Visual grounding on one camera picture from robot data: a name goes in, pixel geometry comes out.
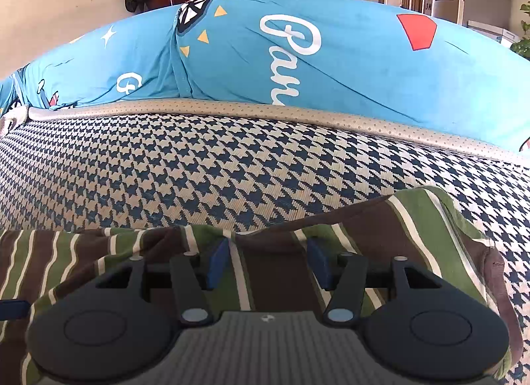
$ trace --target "yellow triangle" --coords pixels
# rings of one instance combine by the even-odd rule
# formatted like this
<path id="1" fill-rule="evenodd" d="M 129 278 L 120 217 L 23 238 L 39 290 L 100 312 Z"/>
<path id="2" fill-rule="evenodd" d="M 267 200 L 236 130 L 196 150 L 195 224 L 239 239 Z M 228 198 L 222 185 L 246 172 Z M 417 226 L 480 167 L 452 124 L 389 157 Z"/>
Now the yellow triangle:
<path id="1" fill-rule="evenodd" d="M 187 56 L 190 54 L 190 46 L 186 47 L 180 47 L 180 51 L 184 54 L 184 56 L 187 58 Z"/>
<path id="2" fill-rule="evenodd" d="M 214 17 L 224 16 L 224 15 L 227 15 L 227 12 L 224 10 L 224 8 L 221 6 L 217 7 L 217 10 L 215 10 Z"/>
<path id="3" fill-rule="evenodd" d="M 199 38 L 197 38 L 197 40 L 199 40 L 200 42 L 209 44 L 208 35 L 206 35 L 206 30 L 200 33 Z"/>

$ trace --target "black strap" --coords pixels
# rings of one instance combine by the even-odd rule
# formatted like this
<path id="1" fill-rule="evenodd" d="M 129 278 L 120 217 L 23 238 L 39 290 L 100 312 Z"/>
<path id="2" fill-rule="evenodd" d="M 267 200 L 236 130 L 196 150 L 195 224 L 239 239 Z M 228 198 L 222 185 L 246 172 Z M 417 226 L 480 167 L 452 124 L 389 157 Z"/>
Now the black strap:
<path id="1" fill-rule="evenodd" d="M 26 300 L 0 300 L 0 321 L 23 319 L 29 313 L 30 307 Z"/>

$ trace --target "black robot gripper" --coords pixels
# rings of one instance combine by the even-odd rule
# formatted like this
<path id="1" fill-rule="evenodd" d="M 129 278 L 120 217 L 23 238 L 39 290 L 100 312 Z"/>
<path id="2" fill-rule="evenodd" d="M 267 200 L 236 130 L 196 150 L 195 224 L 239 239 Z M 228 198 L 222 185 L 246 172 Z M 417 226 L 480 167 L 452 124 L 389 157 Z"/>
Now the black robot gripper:
<path id="1" fill-rule="evenodd" d="M 479 301 L 406 258 L 375 265 L 348 252 L 327 256 L 319 245 L 307 241 L 308 265 L 333 294 L 318 319 L 325 329 L 356 333 L 380 365 L 447 384 L 481 378 L 503 359 L 507 328 Z M 222 239 L 207 253 L 165 264 L 122 263 L 36 317 L 27 335 L 34 362 L 44 375 L 79 385 L 116 383 L 149 370 L 184 330 L 216 326 L 203 291 L 215 288 L 229 257 Z M 158 287 L 171 288 L 174 315 L 149 302 L 149 290 Z M 385 289 L 389 299 L 361 318 L 365 288 Z"/>
<path id="2" fill-rule="evenodd" d="M 110 383 L 155 365 L 186 328 L 213 322 L 202 290 L 221 278 L 228 240 L 208 252 L 176 255 L 165 264 L 130 258 L 59 300 L 27 334 L 34 362 L 60 382 Z M 171 288 L 170 318 L 149 302 L 149 290 Z"/>

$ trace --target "white star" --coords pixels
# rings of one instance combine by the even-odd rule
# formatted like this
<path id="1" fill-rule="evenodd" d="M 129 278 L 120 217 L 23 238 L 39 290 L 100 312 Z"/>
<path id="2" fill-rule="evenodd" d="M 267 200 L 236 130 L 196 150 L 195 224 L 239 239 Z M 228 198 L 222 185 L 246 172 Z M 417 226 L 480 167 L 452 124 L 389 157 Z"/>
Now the white star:
<path id="1" fill-rule="evenodd" d="M 102 37 L 102 39 L 105 40 L 105 49 L 107 48 L 107 43 L 109 42 L 110 37 L 112 37 L 112 36 L 116 33 L 116 32 L 114 32 L 114 31 L 112 30 L 112 27 L 113 27 L 113 26 L 114 26 L 114 25 L 111 25 L 111 27 L 110 27 L 109 30 L 107 31 L 107 34 L 105 34 L 105 35 Z"/>

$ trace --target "circular base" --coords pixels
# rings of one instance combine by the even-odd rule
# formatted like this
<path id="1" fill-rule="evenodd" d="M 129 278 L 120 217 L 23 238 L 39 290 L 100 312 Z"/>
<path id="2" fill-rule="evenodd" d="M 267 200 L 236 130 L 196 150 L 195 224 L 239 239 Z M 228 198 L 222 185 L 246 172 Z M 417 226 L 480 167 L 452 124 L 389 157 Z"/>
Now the circular base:
<path id="1" fill-rule="evenodd" d="M 434 381 L 478 378 L 508 349 L 502 319 L 455 289 L 399 295 L 367 319 L 364 338 L 393 370 Z"/>
<path id="2" fill-rule="evenodd" d="M 140 297 L 120 291 L 96 291 L 86 299 L 74 293 L 38 316 L 27 345 L 39 369 L 63 383 L 95 385 L 125 380 L 155 365 L 172 342 L 169 319 Z"/>

